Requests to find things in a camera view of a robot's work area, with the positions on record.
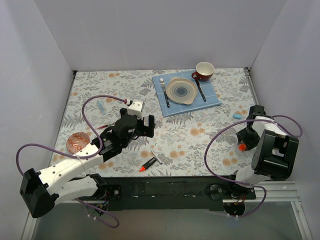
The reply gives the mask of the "black orange highlighter pen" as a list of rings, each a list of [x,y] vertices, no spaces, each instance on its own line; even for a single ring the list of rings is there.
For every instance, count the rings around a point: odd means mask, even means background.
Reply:
[[[144,172],[145,170],[147,170],[149,167],[151,167],[155,162],[157,161],[157,159],[155,157],[151,158],[150,160],[148,160],[145,164],[142,165],[142,167],[140,168],[140,172]]]

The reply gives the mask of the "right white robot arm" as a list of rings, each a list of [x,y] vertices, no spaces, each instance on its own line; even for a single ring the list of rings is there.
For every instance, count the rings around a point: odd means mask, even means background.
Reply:
[[[227,195],[237,199],[245,188],[267,180],[286,180],[293,171],[299,140],[280,129],[261,105],[251,106],[246,127],[236,133],[239,149],[254,149],[251,165],[234,173],[226,186]]]

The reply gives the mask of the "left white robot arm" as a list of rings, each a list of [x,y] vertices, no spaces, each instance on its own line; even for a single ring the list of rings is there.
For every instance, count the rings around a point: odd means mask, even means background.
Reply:
[[[101,200],[106,196],[107,184],[101,176],[93,174],[84,179],[75,177],[119,155],[130,142],[139,137],[153,138],[155,117],[148,116],[148,124],[140,110],[131,106],[120,110],[120,119],[107,127],[92,142],[73,155],[50,167],[22,173],[20,195],[33,218],[50,212],[55,205],[78,197]]]

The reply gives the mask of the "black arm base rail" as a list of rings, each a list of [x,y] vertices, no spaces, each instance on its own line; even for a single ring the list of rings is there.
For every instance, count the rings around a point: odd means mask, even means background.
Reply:
[[[214,176],[104,177],[108,210],[223,211],[224,200],[256,198],[255,191]]]

